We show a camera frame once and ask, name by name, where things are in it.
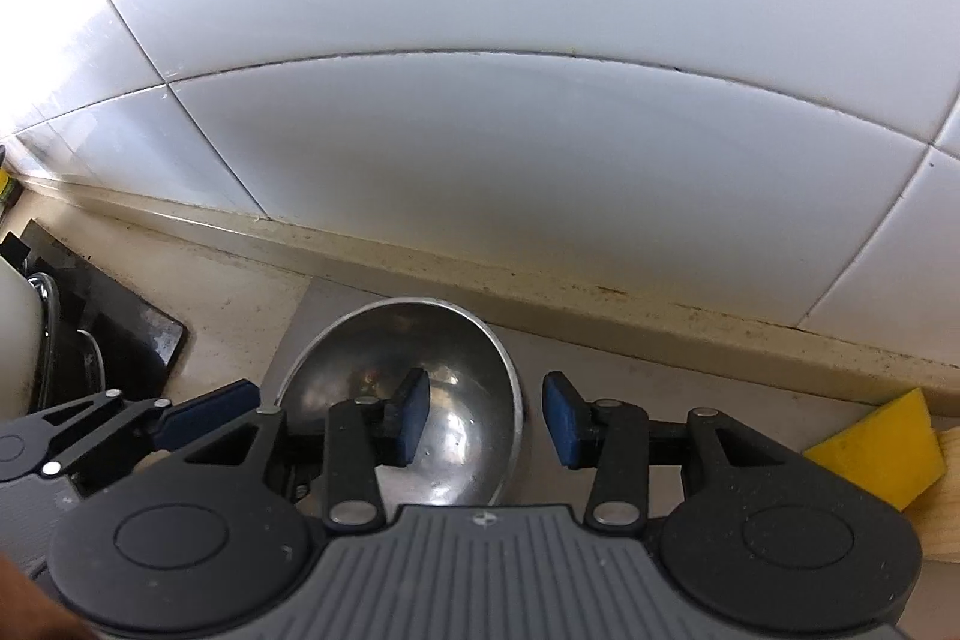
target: stainless steel bowl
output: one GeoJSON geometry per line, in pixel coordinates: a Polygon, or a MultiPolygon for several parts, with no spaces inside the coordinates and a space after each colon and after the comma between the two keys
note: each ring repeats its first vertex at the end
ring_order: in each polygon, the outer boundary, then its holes
{"type": "Polygon", "coordinates": [[[517,372],[488,326],[437,299],[384,299],[336,321],[277,394],[291,430],[337,402],[387,398],[414,366],[430,375],[430,414],[409,466],[378,467],[388,513],[399,504],[493,504],[520,453],[517,372]]]}

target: gray gripper base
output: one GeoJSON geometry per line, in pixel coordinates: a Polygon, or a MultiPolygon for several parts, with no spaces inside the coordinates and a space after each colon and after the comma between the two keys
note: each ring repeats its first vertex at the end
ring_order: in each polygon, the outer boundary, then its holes
{"type": "MultiPolygon", "coordinates": [[[[642,544],[563,506],[407,507],[334,540],[285,603],[217,640],[745,640],[674,593],[642,544]]],[[[878,627],[860,640],[902,640],[878,627]]]]}
{"type": "Polygon", "coordinates": [[[79,504],[67,477],[24,475],[0,483],[0,552],[29,573],[46,557],[56,522],[79,504]]]}

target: tile grout line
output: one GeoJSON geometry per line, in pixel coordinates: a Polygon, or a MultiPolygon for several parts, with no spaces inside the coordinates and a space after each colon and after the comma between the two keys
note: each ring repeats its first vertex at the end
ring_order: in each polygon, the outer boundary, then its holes
{"type": "Polygon", "coordinates": [[[930,155],[930,151],[933,149],[935,148],[932,145],[932,143],[928,143],[923,147],[923,151],[920,153],[920,161],[917,163],[917,167],[913,170],[913,172],[910,173],[910,176],[906,178],[906,182],[904,182],[904,186],[899,191],[896,192],[896,196],[894,196],[894,200],[890,203],[890,206],[887,207],[887,209],[885,209],[883,213],[880,215],[880,219],[877,220],[877,225],[875,225],[874,228],[872,228],[872,231],[870,232],[870,234],[867,234],[867,239],[864,239],[863,244],[861,244],[861,246],[858,247],[858,249],[856,249],[856,252],[854,252],[853,256],[851,256],[850,261],[847,261],[842,266],[840,271],[837,273],[837,276],[833,278],[832,282],[830,282],[830,284],[827,286],[824,292],[821,293],[814,300],[813,304],[810,305],[808,310],[805,311],[805,313],[803,313],[803,316],[800,318],[800,320],[796,322],[796,324],[792,328],[803,330],[803,321],[808,319],[810,314],[817,309],[817,306],[833,292],[835,287],[840,285],[840,283],[843,280],[843,277],[845,277],[848,271],[850,271],[851,268],[853,268],[853,266],[856,265],[856,262],[860,260],[860,257],[866,252],[867,247],[874,240],[874,237],[877,234],[880,234],[880,229],[882,229],[885,223],[887,223],[887,220],[889,220],[890,215],[893,215],[894,210],[896,210],[896,205],[901,203],[902,199],[904,199],[906,191],[910,189],[910,186],[912,186],[914,181],[920,176],[920,172],[923,171],[923,165],[925,165],[926,159],[928,159],[930,155]]]}
{"type": "Polygon", "coordinates": [[[49,122],[58,121],[60,118],[65,118],[67,115],[73,115],[73,113],[75,112],[81,112],[85,109],[90,109],[91,107],[98,107],[101,104],[106,104],[109,101],[118,100],[118,98],[126,98],[129,95],[141,94],[141,92],[155,91],[157,90],[157,88],[162,88],[162,87],[164,87],[163,82],[161,82],[160,85],[148,85],[145,88],[137,88],[135,91],[121,92],[121,94],[112,95],[111,97],[108,97],[108,98],[100,98],[99,100],[96,100],[96,101],[90,101],[88,104],[81,104],[79,107],[74,107],[73,109],[67,110],[66,112],[61,112],[59,113],[59,115],[54,115],[51,118],[44,118],[42,114],[40,114],[40,112],[37,112],[37,114],[39,114],[42,117],[40,121],[34,122],[33,124],[30,124],[30,125],[25,125],[23,128],[19,128],[16,131],[11,132],[10,134],[4,135],[0,139],[9,139],[11,137],[15,137],[18,134],[22,134],[24,131],[30,131],[33,128],[40,128],[40,126],[44,124],[49,124],[49,122]]]}
{"type": "Polygon", "coordinates": [[[940,126],[937,128],[936,133],[934,133],[930,137],[930,141],[925,143],[923,152],[920,153],[920,162],[918,162],[917,168],[914,170],[912,175],[910,175],[907,178],[906,182],[904,183],[904,186],[899,191],[899,194],[896,195],[896,198],[893,200],[891,205],[886,209],[886,211],[880,217],[880,221],[877,223],[877,225],[875,225],[874,229],[870,232],[870,234],[867,235],[867,239],[865,239],[863,244],[861,244],[859,249],[857,249],[856,253],[853,254],[853,256],[851,257],[851,260],[848,261],[848,263],[846,263],[846,265],[843,266],[842,269],[840,269],[840,273],[833,278],[833,282],[831,282],[827,286],[827,290],[824,290],[822,295],[818,296],[817,299],[813,302],[813,304],[810,305],[810,308],[807,311],[805,311],[805,313],[803,314],[803,317],[801,317],[800,320],[797,321],[797,324],[794,326],[794,328],[803,329],[803,321],[808,319],[808,317],[810,317],[810,314],[812,314],[813,311],[817,309],[817,306],[833,292],[835,287],[840,285],[843,277],[847,274],[848,271],[851,270],[851,268],[853,268],[856,262],[859,261],[860,257],[866,252],[867,247],[874,240],[874,237],[877,237],[877,234],[880,234],[880,229],[883,228],[883,225],[885,225],[885,223],[887,223],[887,220],[889,220],[891,215],[894,214],[894,210],[896,210],[896,205],[898,205],[899,202],[901,202],[901,200],[904,199],[904,196],[906,195],[910,187],[913,185],[913,183],[920,178],[920,172],[923,171],[923,165],[925,165],[925,163],[928,162],[928,159],[930,158],[931,153],[936,151],[941,155],[946,155],[947,158],[952,158],[955,161],[960,161],[960,155],[953,155],[952,153],[947,152],[947,150],[941,149],[939,148],[939,146],[937,146],[942,140],[944,132],[947,131],[947,126],[949,125],[950,119],[953,118],[954,114],[957,114],[957,116],[960,116],[960,85],[958,85],[957,87],[957,90],[955,92],[952,102],[950,102],[949,106],[947,107],[947,116],[945,116],[944,119],[940,121],[940,126]]]}
{"type": "MultiPolygon", "coordinates": [[[[130,38],[133,40],[133,44],[136,44],[137,49],[140,50],[140,53],[143,55],[144,60],[146,60],[147,63],[150,64],[150,68],[154,70],[154,73],[157,75],[157,79],[160,80],[160,82],[162,83],[162,86],[166,88],[168,94],[170,94],[171,97],[173,97],[173,100],[176,101],[176,105],[178,105],[179,108],[181,108],[181,110],[184,111],[184,114],[190,119],[190,122],[192,122],[194,128],[197,129],[197,133],[200,134],[200,138],[203,139],[203,141],[208,145],[210,150],[213,151],[213,154],[217,157],[220,163],[223,164],[224,168],[229,172],[230,176],[233,178],[233,181],[238,186],[240,186],[241,190],[248,196],[248,198],[251,201],[253,201],[253,204],[256,204],[256,208],[260,210],[262,217],[267,218],[267,220],[270,220],[270,215],[267,215],[267,211],[263,209],[263,205],[260,204],[259,201],[257,201],[256,196],[254,196],[251,193],[250,189],[248,189],[248,187],[244,185],[243,180],[240,179],[237,173],[234,172],[233,168],[227,163],[227,160],[224,159],[223,155],[221,155],[220,150],[216,148],[213,142],[210,142],[210,138],[205,133],[203,133],[203,128],[200,128],[200,125],[198,124],[197,121],[195,121],[195,119],[193,118],[193,115],[191,115],[190,112],[187,110],[187,108],[184,106],[184,102],[181,101],[181,99],[179,98],[179,95],[176,95],[176,91],[174,91],[174,89],[171,87],[166,77],[164,77],[163,74],[160,73],[160,69],[157,68],[157,64],[155,64],[152,61],[152,58],[147,54],[147,50],[143,49],[143,45],[140,43],[140,40],[138,40],[136,36],[133,35],[133,30],[130,28],[129,25],[127,25],[127,21],[124,20],[123,15],[120,14],[120,10],[117,9],[116,4],[113,3],[113,0],[106,0],[106,1],[107,1],[107,5],[110,7],[110,10],[112,10],[114,15],[117,15],[117,20],[120,20],[120,25],[123,25],[128,35],[130,35],[130,38]]],[[[158,88],[158,87],[160,87],[160,85],[151,86],[151,88],[158,88]]],[[[123,95],[131,95],[131,94],[134,94],[135,92],[139,92],[139,91],[131,91],[129,94],[123,94],[123,95]]]]}
{"type": "MultiPolygon", "coordinates": [[[[173,79],[167,79],[162,76],[160,70],[155,66],[154,62],[150,60],[147,56],[146,51],[141,46],[140,42],[133,36],[131,28],[127,25],[126,20],[123,20],[123,17],[120,15],[120,12],[117,10],[116,6],[113,4],[112,0],[107,0],[110,5],[110,8],[117,14],[117,17],[121,20],[124,25],[124,28],[128,30],[131,34],[131,38],[136,43],[137,48],[143,53],[144,57],[147,58],[147,62],[151,65],[154,71],[157,73],[157,78],[162,81],[162,84],[173,90],[173,85],[179,84],[181,82],[192,82],[194,80],[201,80],[208,77],[214,76],[223,76],[224,74],[238,73],[239,71],[253,71],[256,68],[267,68],[271,66],[285,66],[287,64],[295,63],[309,63],[311,61],[332,61],[337,59],[347,59],[347,58],[370,58],[370,57],[381,57],[387,55],[530,55],[538,57],[548,57],[548,58],[565,58],[568,60],[577,60],[577,61],[590,61],[595,63],[614,63],[621,64],[622,66],[637,66],[640,68],[651,68],[656,71],[673,71],[674,73],[687,74],[688,76],[701,77],[703,79],[713,79],[719,82],[726,82],[731,85],[738,85],[744,88],[750,88],[756,91],[768,92],[768,94],[779,95],[779,97],[789,98],[789,100],[798,101],[801,104],[808,104],[809,106],[819,107],[820,109],[826,109],[831,112],[835,112],[839,115],[845,116],[847,119],[852,119],[853,121],[864,122],[864,124],[870,124],[877,126],[877,128],[882,128],[885,131],[889,131],[892,134],[904,137],[914,142],[923,143],[923,145],[929,145],[930,140],[923,138],[922,136],[916,134],[909,134],[906,131],[895,128],[894,126],[885,124],[882,121],[877,119],[868,118],[867,116],[858,115],[853,113],[850,110],[841,109],[840,107],[828,104],[824,101],[813,100],[813,98],[803,97],[803,95],[791,94],[790,92],[784,92],[771,88],[770,86],[760,85],[755,82],[751,82],[746,79],[740,79],[738,77],[732,76],[722,76],[721,74],[710,73],[709,71],[696,71],[690,70],[689,68],[680,68],[675,66],[668,66],[666,64],[648,62],[648,61],[635,61],[628,60],[626,58],[614,58],[614,57],[604,57],[601,55],[581,55],[581,54],[571,54],[569,52],[549,52],[549,50],[523,50],[523,49],[463,49],[462,47],[421,47],[420,49],[381,49],[381,50],[363,50],[363,52],[337,52],[330,53],[326,55],[304,55],[301,57],[293,58],[281,58],[280,60],[275,61],[263,61],[262,63],[248,64],[247,66],[235,66],[228,68],[215,68],[213,71],[204,71],[199,74],[191,74],[191,76],[178,77],[173,79]]],[[[141,88],[139,90],[149,90],[149,88],[141,88]]],[[[72,109],[69,112],[76,112],[80,109],[86,109],[88,107],[96,106],[97,104],[103,103],[104,101],[113,100],[114,98],[119,98],[120,95],[112,95],[109,98],[102,98],[99,101],[91,101],[90,104],[85,104],[83,106],[72,109]]],[[[63,115],[68,115],[69,112],[63,112],[60,115],[53,116],[52,118],[43,119],[43,121],[36,122],[35,124],[21,128],[21,131],[26,131],[29,128],[35,127],[37,125],[43,124],[43,122],[52,121],[53,119],[59,118],[63,115]]]]}
{"type": "Polygon", "coordinates": [[[858,115],[853,113],[850,110],[841,109],[840,107],[829,104],[825,101],[818,101],[812,97],[804,97],[799,94],[791,94],[791,92],[784,92],[776,88],[772,88],[768,85],[760,85],[760,83],[752,82],[747,79],[743,79],[735,76],[723,76],[723,74],[712,73],[711,71],[701,71],[696,70],[696,68],[680,68],[679,66],[670,66],[669,64],[656,63],[656,61],[642,61],[642,60],[630,60],[629,58],[617,58],[612,55],[586,55],[580,53],[571,53],[571,52],[554,52],[553,50],[544,50],[544,49],[495,49],[494,47],[480,47],[480,49],[469,49],[468,47],[416,47],[415,49],[371,49],[371,50],[357,50],[357,52],[335,52],[329,53],[326,55],[303,55],[293,58],[280,58],[275,61],[264,61],[262,63],[248,64],[247,66],[232,66],[227,68],[215,68],[213,71],[204,71],[200,74],[191,74],[191,76],[175,78],[172,82],[190,82],[192,80],[199,80],[205,77],[213,76],[222,76],[222,74],[232,74],[237,73],[237,71],[251,71],[254,68],[263,68],[268,66],[284,66],[286,64],[294,63],[307,63],[310,61],[331,61],[337,59],[347,59],[347,58],[370,58],[378,57],[385,55],[530,55],[538,56],[545,58],[563,58],[571,61],[589,61],[594,63],[614,63],[621,66],[637,66],[640,68],[651,68],[655,71],[673,71],[678,74],[687,74],[688,76],[702,77],[704,79],[713,79],[718,82],[727,82],[731,85],[738,85],[744,88],[751,88],[752,90],[768,92],[768,94],[779,95],[783,98],[790,98],[791,100],[798,101],[803,104],[809,104],[810,106],[819,107],[821,109],[826,109],[831,112],[837,112],[846,116],[847,118],[854,119],[855,121],[865,122],[866,124],[875,125],[877,127],[883,128],[886,131],[890,131],[894,134],[898,134],[901,137],[906,137],[908,139],[914,140],[914,142],[928,143],[928,140],[925,140],[921,136],[908,134],[906,131],[902,131],[899,128],[894,128],[891,125],[887,125],[882,121],[877,121],[876,119],[867,118],[867,116],[858,115]]]}

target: blue gripper pad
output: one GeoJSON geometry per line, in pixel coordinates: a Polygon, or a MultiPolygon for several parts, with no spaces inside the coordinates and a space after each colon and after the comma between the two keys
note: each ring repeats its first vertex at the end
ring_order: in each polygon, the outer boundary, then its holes
{"type": "Polygon", "coordinates": [[[400,458],[404,464],[414,461],[416,447],[424,433],[430,413],[430,378],[424,372],[403,405],[403,423],[400,424],[400,458]]]}
{"type": "Polygon", "coordinates": [[[560,463],[565,467],[575,468],[580,461],[576,417],[573,408],[560,393],[557,382],[549,375],[544,378],[544,421],[560,463]]]}
{"type": "Polygon", "coordinates": [[[260,405],[260,389],[238,380],[222,389],[170,408],[154,432],[154,448],[176,451],[260,405]]]}

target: yellow sponge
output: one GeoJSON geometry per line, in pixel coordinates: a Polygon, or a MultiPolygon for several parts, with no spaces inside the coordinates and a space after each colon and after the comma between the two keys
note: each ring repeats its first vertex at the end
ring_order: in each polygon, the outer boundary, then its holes
{"type": "Polygon", "coordinates": [[[875,410],[804,455],[897,510],[947,469],[920,389],[875,410]]]}

